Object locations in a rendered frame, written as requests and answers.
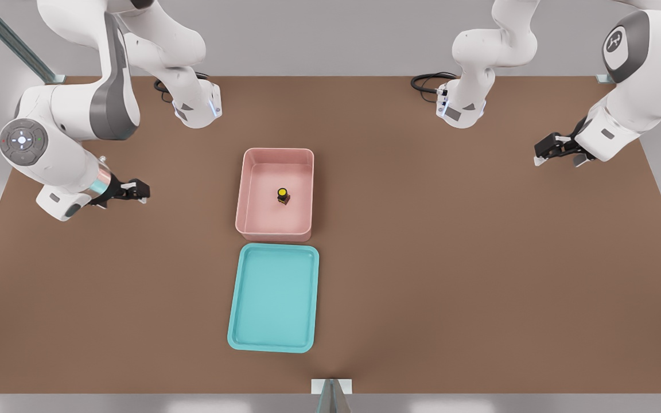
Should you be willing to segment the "pink plastic box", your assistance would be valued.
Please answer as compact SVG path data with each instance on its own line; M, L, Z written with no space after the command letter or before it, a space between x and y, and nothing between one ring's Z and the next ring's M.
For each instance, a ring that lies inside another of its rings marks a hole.
M277 190L291 199L283 205ZM244 152L235 228L248 241L308 241L312 233L314 153L299 148Z

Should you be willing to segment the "pale blue-green tray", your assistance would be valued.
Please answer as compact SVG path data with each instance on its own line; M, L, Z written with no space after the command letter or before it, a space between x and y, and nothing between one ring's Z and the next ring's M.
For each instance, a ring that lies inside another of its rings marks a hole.
M249 243L239 254L227 341L236 350L305 353L314 345L320 254Z

